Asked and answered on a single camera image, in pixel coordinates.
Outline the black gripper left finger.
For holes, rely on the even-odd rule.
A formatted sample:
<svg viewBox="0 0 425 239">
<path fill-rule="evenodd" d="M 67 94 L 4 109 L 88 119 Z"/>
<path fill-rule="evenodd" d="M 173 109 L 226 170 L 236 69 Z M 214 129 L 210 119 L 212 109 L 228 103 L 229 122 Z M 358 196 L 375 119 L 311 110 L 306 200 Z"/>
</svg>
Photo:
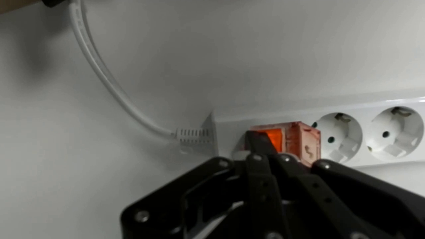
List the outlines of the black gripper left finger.
<svg viewBox="0 0 425 239">
<path fill-rule="evenodd" d="M 212 158 L 121 212 L 123 239 L 192 239 L 244 199 L 244 161 Z"/>
</svg>

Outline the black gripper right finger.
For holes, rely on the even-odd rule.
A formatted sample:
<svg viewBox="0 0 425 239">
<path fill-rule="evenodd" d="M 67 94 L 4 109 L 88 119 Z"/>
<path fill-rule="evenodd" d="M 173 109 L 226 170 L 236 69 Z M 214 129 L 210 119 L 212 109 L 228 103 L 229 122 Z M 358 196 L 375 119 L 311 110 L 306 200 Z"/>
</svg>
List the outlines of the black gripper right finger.
<svg viewBox="0 0 425 239">
<path fill-rule="evenodd" d="M 255 231 L 275 239 L 425 239 L 425 199 L 351 167 L 246 158 Z"/>
</svg>

